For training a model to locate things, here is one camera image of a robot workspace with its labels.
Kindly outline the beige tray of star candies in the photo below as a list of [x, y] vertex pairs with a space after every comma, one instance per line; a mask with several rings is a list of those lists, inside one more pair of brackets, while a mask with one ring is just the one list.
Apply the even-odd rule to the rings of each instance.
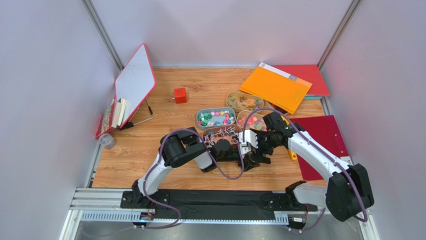
[[[251, 113], [251, 111], [249, 111], [249, 110], [240, 111], [239, 114], [237, 115], [237, 118], [236, 118], [237, 125], [239, 125], [241, 128], [243, 128], [244, 124], [247, 120], [247, 117], [249, 116], [250, 113]], [[246, 128], [266, 132], [267, 126], [266, 126], [266, 124], [263, 120], [263, 117], [264, 117], [263, 115], [260, 115], [258, 113], [254, 113], [253, 115], [251, 115], [251, 117], [248, 118]]]

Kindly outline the yellow plastic scoop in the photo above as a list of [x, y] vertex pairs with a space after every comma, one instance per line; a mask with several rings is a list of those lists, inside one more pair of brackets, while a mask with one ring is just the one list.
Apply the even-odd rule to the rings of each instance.
[[[287, 125], [289, 125], [290, 123], [289, 123], [289, 121], [284, 117], [284, 116], [282, 116], [281, 117], [282, 118], [282, 120], [283, 121], [285, 121], [285, 123], [287, 124]], [[288, 152], [288, 155], [289, 155], [289, 158], [292, 160], [292, 161], [297, 161], [298, 160], [298, 157], [297, 157], [297, 154], [296, 153], [294, 153], [293, 151], [291, 151], [290, 149], [288, 149], [287, 150], [287, 152]]]

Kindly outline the grey tray of round candies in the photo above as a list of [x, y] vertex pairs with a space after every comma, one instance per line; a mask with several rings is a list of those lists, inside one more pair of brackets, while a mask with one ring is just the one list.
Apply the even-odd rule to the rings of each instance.
[[235, 111], [230, 107], [205, 108], [197, 112], [195, 121], [200, 129], [206, 130], [232, 125], [236, 122], [236, 117]]

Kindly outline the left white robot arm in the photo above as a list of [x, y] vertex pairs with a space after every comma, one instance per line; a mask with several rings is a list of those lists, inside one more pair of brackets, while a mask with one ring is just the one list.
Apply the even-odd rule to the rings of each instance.
[[258, 137], [253, 130], [247, 129], [238, 134], [238, 140], [235, 151], [229, 143], [225, 144], [225, 139], [208, 148], [195, 127], [171, 131], [160, 140], [158, 154], [148, 171], [133, 183], [133, 196], [136, 199], [152, 196], [173, 169], [190, 161], [195, 161], [202, 172], [218, 169], [218, 160], [227, 154], [236, 155], [245, 165], [244, 157], [258, 147]]

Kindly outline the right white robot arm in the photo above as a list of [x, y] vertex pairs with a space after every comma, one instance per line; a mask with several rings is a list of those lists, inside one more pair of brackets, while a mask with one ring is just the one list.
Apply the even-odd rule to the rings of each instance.
[[298, 123], [284, 121], [279, 111], [263, 117], [266, 131], [257, 134], [256, 150], [270, 155], [275, 148], [285, 147], [302, 157], [326, 181], [326, 186], [299, 181], [286, 188], [298, 205], [327, 208], [339, 221], [350, 218], [366, 222], [367, 209], [375, 204], [367, 169], [351, 165], [319, 144]]

